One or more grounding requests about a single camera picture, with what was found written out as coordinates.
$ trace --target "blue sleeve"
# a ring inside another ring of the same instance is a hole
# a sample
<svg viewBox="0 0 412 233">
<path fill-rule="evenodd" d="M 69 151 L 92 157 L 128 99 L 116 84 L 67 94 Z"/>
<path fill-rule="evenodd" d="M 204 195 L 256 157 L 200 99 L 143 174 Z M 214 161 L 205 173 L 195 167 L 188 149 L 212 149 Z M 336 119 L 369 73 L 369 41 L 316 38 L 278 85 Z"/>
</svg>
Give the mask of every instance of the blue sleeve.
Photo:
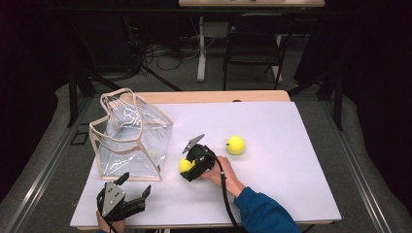
<svg viewBox="0 0 412 233">
<path fill-rule="evenodd" d="M 300 232 L 285 208 L 249 187 L 243 189 L 234 204 L 239 208 L 243 227 L 249 233 Z"/>
</svg>

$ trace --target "tennis ball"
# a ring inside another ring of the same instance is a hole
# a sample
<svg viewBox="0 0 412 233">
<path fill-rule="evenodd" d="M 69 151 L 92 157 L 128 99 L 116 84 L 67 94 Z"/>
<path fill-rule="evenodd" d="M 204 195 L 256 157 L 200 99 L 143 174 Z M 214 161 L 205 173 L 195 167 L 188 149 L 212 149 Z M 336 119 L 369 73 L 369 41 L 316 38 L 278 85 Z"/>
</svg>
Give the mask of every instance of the tennis ball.
<svg viewBox="0 0 412 233">
<path fill-rule="evenodd" d="M 188 170 L 190 170 L 190 168 L 192 168 L 194 166 L 194 164 L 195 164 L 194 160 L 192 162 L 190 162 L 184 157 L 179 162 L 179 171 L 181 173 L 187 172 Z"/>
<path fill-rule="evenodd" d="M 226 150 L 233 155 L 241 154 L 245 150 L 245 140 L 237 135 L 231 136 L 226 141 Z"/>
</svg>

